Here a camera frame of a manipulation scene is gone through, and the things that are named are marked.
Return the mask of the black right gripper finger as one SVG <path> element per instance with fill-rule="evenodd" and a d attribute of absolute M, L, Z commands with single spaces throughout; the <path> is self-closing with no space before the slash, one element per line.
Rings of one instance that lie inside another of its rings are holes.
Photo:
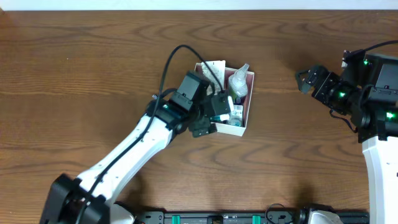
<path fill-rule="evenodd" d="M 308 69 L 308 77 L 325 77 L 328 75 L 328 69 L 323 65 L 314 65 Z"/>
<path fill-rule="evenodd" d="M 310 70 L 300 70 L 295 73 L 295 79 L 298 85 L 298 89 L 302 93 L 308 93 L 312 87 L 312 74 Z"/>

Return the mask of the teal toothpaste tube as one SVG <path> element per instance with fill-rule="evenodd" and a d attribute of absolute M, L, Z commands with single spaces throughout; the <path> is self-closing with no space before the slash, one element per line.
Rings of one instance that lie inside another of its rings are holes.
<path fill-rule="evenodd" d="M 230 118 L 229 114 L 221 114 L 211 117 L 210 121 L 216 123 L 224 123 L 225 121 L 229 120 L 229 118 Z"/>

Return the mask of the green soap box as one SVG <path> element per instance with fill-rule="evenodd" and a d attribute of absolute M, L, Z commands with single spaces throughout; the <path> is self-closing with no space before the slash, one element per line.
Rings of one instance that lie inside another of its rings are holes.
<path fill-rule="evenodd" d="M 229 114 L 228 125 L 242 127 L 243 126 L 243 105 L 234 105 L 234 110 Z"/>

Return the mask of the white cream tube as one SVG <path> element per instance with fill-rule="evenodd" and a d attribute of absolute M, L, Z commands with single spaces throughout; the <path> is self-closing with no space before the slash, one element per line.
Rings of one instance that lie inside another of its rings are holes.
<path fill-rule="evenodd" d="M 216 95 L 221 90 L 224 90 L 225 65 L 225 60 L 207 61 L 206 63 L 201 63 L 202 74 L 206 79 L 214 84 Z"/>

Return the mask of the clear pump bottle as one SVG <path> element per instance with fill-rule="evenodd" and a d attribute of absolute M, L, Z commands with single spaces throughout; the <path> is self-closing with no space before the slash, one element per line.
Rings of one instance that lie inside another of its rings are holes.
<path fill-rule="evenodd" d="M 248 69 L 249 64 L 245 63 L 228 78 L 229 95 L 232 97 L 233 103 L 236 105 L 243 104 L 248 93 L 248 85 L 246 82 Z"/>

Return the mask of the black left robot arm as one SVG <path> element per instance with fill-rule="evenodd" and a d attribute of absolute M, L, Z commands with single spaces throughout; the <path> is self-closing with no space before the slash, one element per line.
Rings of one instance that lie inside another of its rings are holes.
<path fill-rule="evenodd" d="M 189 71 L 178 88 L 161 88 L 131 133 L 97 164 L 76 178 L 60 175 L 52 183 L 41 223 L 134 223 L 134 214 L 116 200 L 154 155 L 189 130 L 210 134 L 208 120 L 217 98 L 214 83 Z"/>

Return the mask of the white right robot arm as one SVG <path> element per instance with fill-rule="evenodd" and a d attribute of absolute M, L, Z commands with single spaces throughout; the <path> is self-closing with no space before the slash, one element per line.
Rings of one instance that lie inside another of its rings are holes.
<path fill-rule="evenodd" d="M 341 75 L 322 65 L 298 71 L 298 89 L 310 92 L 358 135 L 368 172 L 370 223 L 397 223 L 397 58 L 368 49 L 345 51 L 342 67 Z"/>

